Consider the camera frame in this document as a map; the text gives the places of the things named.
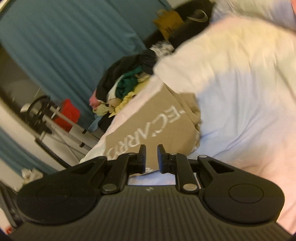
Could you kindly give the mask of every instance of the teal curtain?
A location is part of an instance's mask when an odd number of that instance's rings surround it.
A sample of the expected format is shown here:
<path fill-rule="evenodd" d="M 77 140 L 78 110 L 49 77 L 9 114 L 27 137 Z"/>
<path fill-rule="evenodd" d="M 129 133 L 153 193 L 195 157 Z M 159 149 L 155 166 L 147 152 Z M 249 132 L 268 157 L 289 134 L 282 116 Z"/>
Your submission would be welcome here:
<path fill-rule="evenodd" d="M 71 99 L 84 128 L 93 121 L 88 99 L 104 71 L 145 49 L 142 39 L 164 8 L 158 0 L 117 1 L 11 0 L 1 12 L 3 47 L 53 100 Z"/>
<path fill-rule="evenodd" d="M 27 152 L 18 145 L 2 128 L 0 128 L 0 159 L 10 166 L 17 174 L 22 175 L 21 170 L 36 168 L 47 174 L 57 172 L 54 168 Z"/>

